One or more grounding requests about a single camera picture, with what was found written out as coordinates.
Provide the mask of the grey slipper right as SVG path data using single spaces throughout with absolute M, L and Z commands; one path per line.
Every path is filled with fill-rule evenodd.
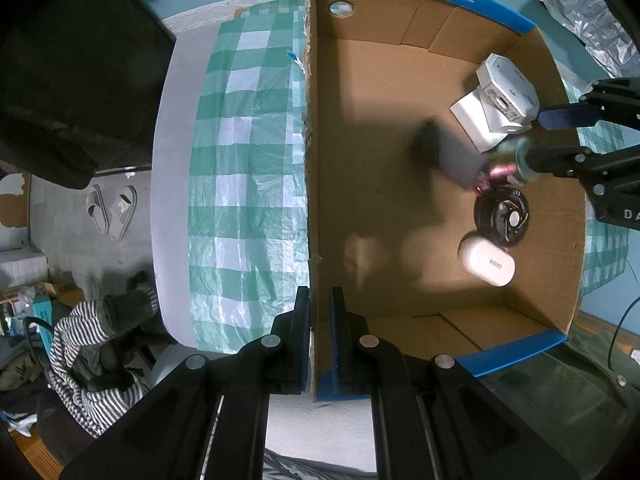
M 120 242 L 124 237 L 136 211 L 137 202 L 137 191 L 131 185 L 125 186 L 117 193 L 110 208 L 111 220 L 108 229 L 108 235 L 114 242 Z

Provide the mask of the white hexagonal box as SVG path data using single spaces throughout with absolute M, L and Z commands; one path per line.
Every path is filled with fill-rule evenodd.
M 480 88 L 509 122 L 532 122 L 539 112 L 533 84 L 504 55 L 491 53 L 476 70 Z

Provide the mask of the striped black white garment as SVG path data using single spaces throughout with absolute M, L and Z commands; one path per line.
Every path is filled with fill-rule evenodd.
M 155 288 L 141 283 L 119 296 L 81 301 L 53 326 L 48 383 L 91 437 L 104 434 L 148 393 L 115 342 L 159 308 Z

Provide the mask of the green white checkered tablecloth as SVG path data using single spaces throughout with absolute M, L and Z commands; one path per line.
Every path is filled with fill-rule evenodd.
M 219 26 L 189 167 L 190 318 L 196 348 L 234 353 L 309 283 L 306 3 L 256 4 Z

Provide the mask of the black monitor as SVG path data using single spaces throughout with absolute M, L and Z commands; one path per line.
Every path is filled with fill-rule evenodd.
M 82 190 L 152 164 L 175 38 L 141 0 L 1 0 L 1 160 Z

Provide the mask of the black office chair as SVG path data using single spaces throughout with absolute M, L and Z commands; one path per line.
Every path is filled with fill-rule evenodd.
M 37 322 L 43 330 L 51 335 L 52 344 L 52 332 L 53 326 L 46 322 L 39 320 Z M 138 377 L 143 379 L 141 372 L 136 372 L 128 367 L 128 363 L 132 359 L 134 352 L 140 348 L 149 347 L 149 334 L 145 333 L 143 325 L 133 330 L 126 336 L 123 336 L 121 340 L 115 342 L 115 348 L 118 355 L 122 359 L 122 362 L 126 365 L 128 370 L 131 370 Z M 47 370 L 49 368 L 49 354 L 47 353 L 47 362 L 44 364 L 43 371 L 44 376 L 47 379 Z M 85 430 L 79 426 L 78 422 L 73 419 L 73 416 L 62 401 L 56 394 L 56 392 L 50 387 L 44 393 L 40 394 L 37 406 L 37 422 L 40 437 L 43 440 L 46 448 L 53 454 L 53 456 L 64 466 L 70 464 L 74 458 L 76 458 L 83 450 L 88 448 L 97 438 L 91 437 Z

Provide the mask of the white rectangular box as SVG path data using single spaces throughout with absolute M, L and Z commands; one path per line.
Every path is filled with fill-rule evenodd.
M 507 120 L 480 87 L 452 104 L 450 112 L 481 153 L 491 150 L 510 134 L 520 134 L 528 129 Z

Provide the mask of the grey slipper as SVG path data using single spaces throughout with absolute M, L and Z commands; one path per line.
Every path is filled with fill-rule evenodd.
M 108 229 L 108 235 L 114 242 L 120 242 L 124 237 L 136 211 L 137 202 L 137 191 L 131 185 L 125 186 L 117 193 L 110 208 L 111 220 Z
M 110 228 L 110 222 L 108 222 L 108 215 L 99 185 L 91 185 L 87 196 L 86 209 L 98 233 L 101 235 L 106 234 Z

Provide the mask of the dark green jar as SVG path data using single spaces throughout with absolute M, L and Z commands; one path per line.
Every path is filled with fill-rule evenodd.
M 525 161 L 525 155 L 534 147 L 528 136 L 507 136 L 492 150 L 485 153 L 485 166 L 492 162 L 515 162 L 518 166 L 518 180 L 511 184 L 524 185 L 538 180 L 536 171 L 531 170 Z

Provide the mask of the brown cardboard box blue rim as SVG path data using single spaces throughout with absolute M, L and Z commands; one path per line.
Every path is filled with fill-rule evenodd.
M 475 197 L 416 144 L 430 120 L 464 137 L 451 105 L 499 53 L 546 105 L 566 93 L 534 22 L 495 0 L 309 0 L 307 153 L 317 393 L 331 386 L 330 292 L 410 356 L 447 353 L 485 375 L 562 344 L 578 307 L 586 200 L 573 180 L 524 190 L 529 227 L 503 287 L 458 247 Z

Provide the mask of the black round fan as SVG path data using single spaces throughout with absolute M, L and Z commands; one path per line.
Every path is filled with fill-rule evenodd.
M 528 229 L 528 201 L 517 188 L 495 188 L 475 200 L 474 221 L 477 232 L 494 244 L 516 246 Z

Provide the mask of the white oval case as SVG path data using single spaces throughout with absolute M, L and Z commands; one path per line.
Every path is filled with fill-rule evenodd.
M 489 285 L 503 287 L 514 278 L 515 260 L 486 237 L 465 237 L 458 257 L 465 270 Z

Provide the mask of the silver foil bag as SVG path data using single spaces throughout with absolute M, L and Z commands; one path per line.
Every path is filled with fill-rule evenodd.
M 613 78 L 639 76 L 639 52 L 604 0 L 540 0 Z

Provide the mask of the grey slipper left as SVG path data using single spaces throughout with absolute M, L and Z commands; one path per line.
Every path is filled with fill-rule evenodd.
M 110 222 L 108 222 L 108 215 L 99 185 L 91 185 L 87 196 L 86 209 L 98 233 L 101 235 L 106 234 L 110 228 Z

